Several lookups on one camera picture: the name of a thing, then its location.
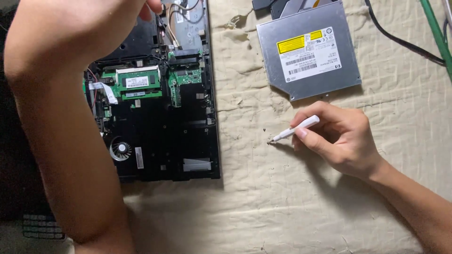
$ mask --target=cooling fan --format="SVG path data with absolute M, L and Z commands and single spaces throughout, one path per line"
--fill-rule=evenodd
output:
M 132 147 L 120 136 L 112 140 L 109 151 L 111 157 L 117 161 L 125 161 L 132 155 Z

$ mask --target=green cable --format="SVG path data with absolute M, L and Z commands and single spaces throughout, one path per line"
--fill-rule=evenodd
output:
M 428 24 L 433 32 L 433 37 L 435 38 L 436 45 L 438 46 L 441 57 L 446 62 L 447 73 L 449 74 L 449 79 L 452 82 L 452 56 L 449 51 L 449 47 L 444 41 L 443 32 L 439 27 L 438 21 L 436 20 L 435 13 L 433 12 L 432 6 L 429 0 L 420 0 L 422 8 L 424 9 L 425 16 L 427 16 Z

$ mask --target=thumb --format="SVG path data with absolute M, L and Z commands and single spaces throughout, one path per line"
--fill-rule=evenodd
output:
M 318 153 L 325 159 L 332 157 L 337 152 L 337 147 L 311 130 L 297 128 L 295 130 L 295 135 L 307 146 L 307 148 Z

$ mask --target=fingernail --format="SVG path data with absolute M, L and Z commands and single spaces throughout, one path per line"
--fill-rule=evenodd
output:
M 299 138 L 304 139 L 306 137 L 306 135 L 308 135 L 308 132 L 305 129 L 298 128 L 295 130 L 295 134 Z

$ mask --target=forearm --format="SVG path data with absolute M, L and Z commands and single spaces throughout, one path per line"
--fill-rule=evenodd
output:
M 452 253 L 452 203 L 383 161 L 368 182 L 409 222 L 432 253 Z
M 82 73 L 68 73 L 29 83 L 32 92 L 15 93 L 49 203 L 63 230 L 78 243 L 93 240 L 114 222 L 128 230 L 118 176 L 81 81 Z M 13 91 L 23 88 L 10 85 Z

